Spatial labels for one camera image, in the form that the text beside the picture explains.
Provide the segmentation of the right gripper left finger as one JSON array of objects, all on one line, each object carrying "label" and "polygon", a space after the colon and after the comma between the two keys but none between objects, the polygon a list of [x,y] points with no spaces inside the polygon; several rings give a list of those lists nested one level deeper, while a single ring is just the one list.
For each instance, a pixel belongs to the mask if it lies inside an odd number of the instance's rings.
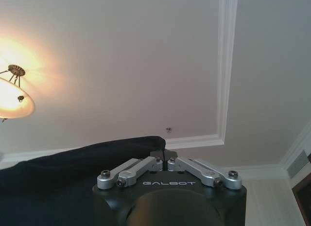
[{"label": "right gripper left finger", "polygon": [[124,189],[135,185],[146,172],[160,172],[164,167],[165,150],[151,151],[146,158],[131,158],[124,163],[105,169],[97,176],[97,188],[110,190]]}]

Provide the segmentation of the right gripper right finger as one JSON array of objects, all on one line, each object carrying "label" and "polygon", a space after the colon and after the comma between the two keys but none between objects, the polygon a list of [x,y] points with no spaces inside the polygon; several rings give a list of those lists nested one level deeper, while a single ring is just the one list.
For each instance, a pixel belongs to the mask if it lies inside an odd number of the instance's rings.
[{"label": "right gripper right finger", "polygon": [[240,190],[242,179],[237,171],[226,171],[202,159],[178,157],[177,152],[164,150],[167,170],[173,174],[190,173],[205,186],[217,188],[224,186],[230,190]]}]

